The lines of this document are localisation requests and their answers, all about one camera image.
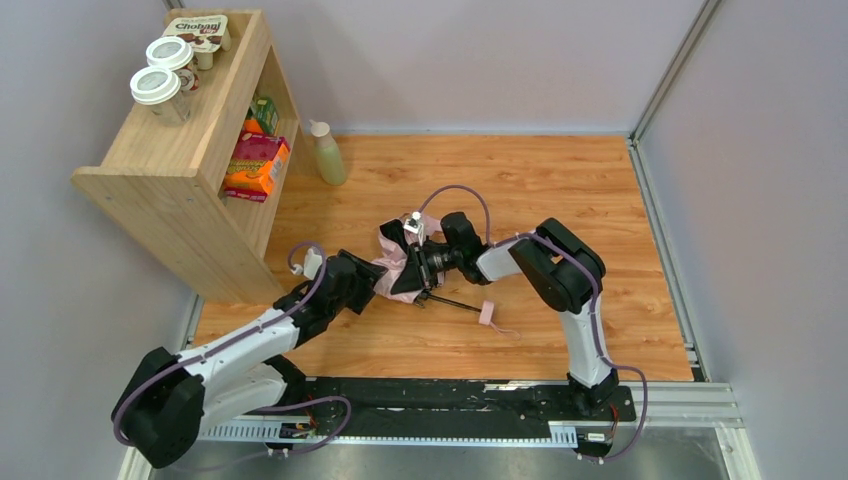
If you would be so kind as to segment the pink folding umbrella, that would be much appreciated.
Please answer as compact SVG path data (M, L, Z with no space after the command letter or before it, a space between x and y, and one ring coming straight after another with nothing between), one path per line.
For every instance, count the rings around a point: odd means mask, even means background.
M377 239L381 256L372 264L385 272L374 287L376 294L420 308L434 301L473 312L478 324L501 336L521 338L519 332L502 328L494 321L492 301L485 300L475 306L435 293L444 284L446 273L452 270L476 285L491 282L476 265L489 246L483 243L464 213L454 212L437 221L415 211L405 219L396 218L380 225Z

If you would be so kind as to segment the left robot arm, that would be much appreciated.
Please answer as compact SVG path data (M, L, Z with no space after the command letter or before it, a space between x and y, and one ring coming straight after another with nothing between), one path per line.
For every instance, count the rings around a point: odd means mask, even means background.
M303 246L303 261L288 267L304 282L256 319L213 342L142 357L111 413L121 444L168 467L200 434L239 415L308 406L300 372L283 354L326 331L343 310L362 313L388 270L346 250L328 255L314 242Z

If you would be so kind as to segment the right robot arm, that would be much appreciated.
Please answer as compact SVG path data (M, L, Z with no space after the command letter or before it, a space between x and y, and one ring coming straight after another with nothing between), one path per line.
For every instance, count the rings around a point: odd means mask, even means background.
M433 298L451 270L471 284L485 286L522 274L554 310L565 332L572 402L583 415L604 407L619 385L597 318L606 267L600 256L558 220L495 245L486 244L462 212L443 217L438 227L415 212L378 229L383 252L376 264L387 268L376 292L390 300L423 304Z

